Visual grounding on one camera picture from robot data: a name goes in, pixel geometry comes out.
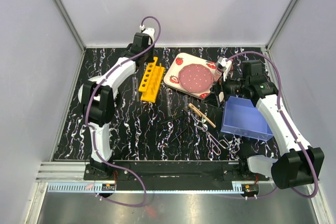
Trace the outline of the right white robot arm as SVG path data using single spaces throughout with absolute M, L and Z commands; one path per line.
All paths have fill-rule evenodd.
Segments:
M 220 130 L 224 133 L 268 141 L 275 138 L 280 157 L 252 155 L 238 167 L 239 176 L 250 180 L 256 174 L 273 179 L 279 189 L 313 184 L 318 176 L 324 153 L 299 132 L 286 111 L 278 86 L 263 74 L 257 60 L 244 61 L 242 77 L 232 80 L 232 61 L 221 58 L 216 63 L 213 94 L 224 102 Z

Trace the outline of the pink patterned mug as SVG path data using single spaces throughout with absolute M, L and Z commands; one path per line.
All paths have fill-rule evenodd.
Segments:
M 213 75 L 213 81 L 216 82 L 219 80 L 219 78 L 222 76 L 223 74 L 223 65 L 218 61 L 215 64 L 215 72 Z

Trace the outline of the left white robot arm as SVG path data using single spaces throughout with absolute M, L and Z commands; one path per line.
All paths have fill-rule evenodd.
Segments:
M 103 180 L 113 175 L 113 167 L 107 161 L 112 155 L 109 127 L 115 112 L 114 100 L 120 85 L 141 65 L 153 61 L 154 34 L 153 28 L 142 28 L 108 72 L 90 78 L 79 89 L 78 100 L 91 136 L 89 167 Z

